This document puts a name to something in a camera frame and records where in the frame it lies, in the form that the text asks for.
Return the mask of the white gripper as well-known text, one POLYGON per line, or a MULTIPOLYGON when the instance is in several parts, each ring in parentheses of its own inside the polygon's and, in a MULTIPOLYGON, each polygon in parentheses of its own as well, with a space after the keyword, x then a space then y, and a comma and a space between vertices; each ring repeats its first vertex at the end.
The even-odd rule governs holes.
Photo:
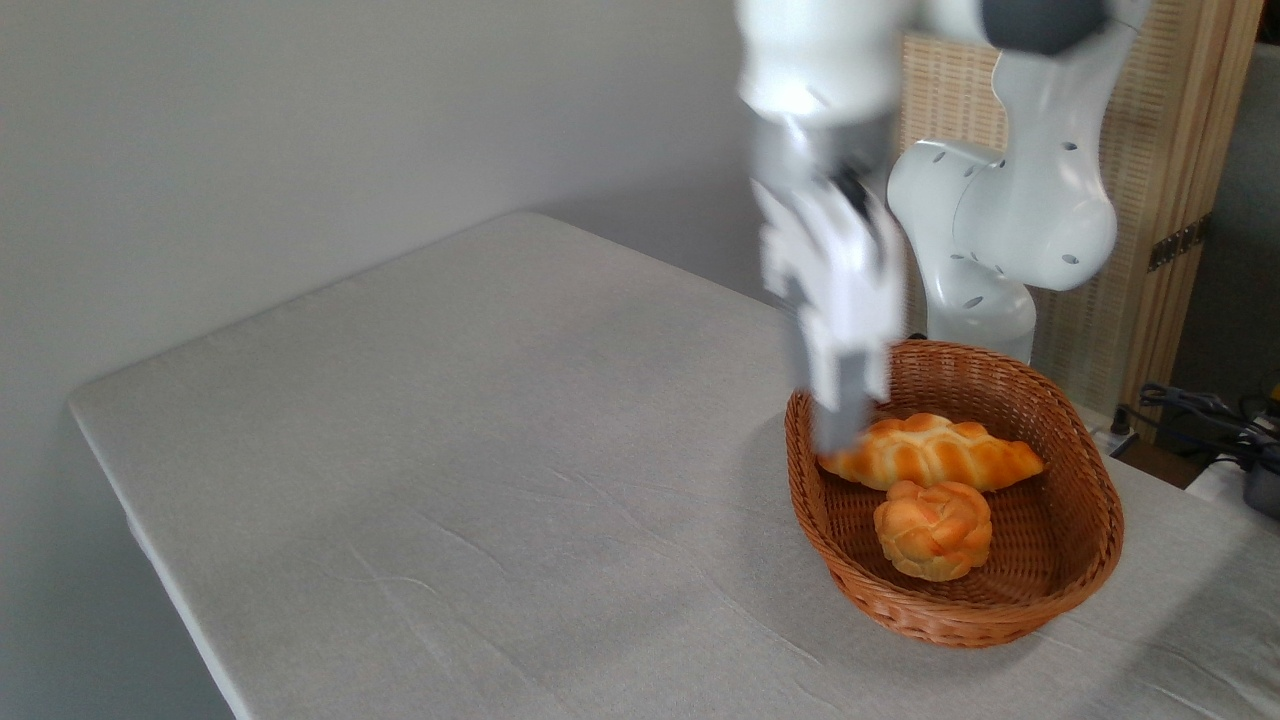
POLYGON ((870 424, 890 396, 890 346, 902 328, 902 237, 859 178, 818 178, 777 190, 754 181, 764 213, 762 274, 782 316, 796 391, 815 402, 815 451, 833 454, 870 424), (809 305, 817 320, 806 322, 809 305))

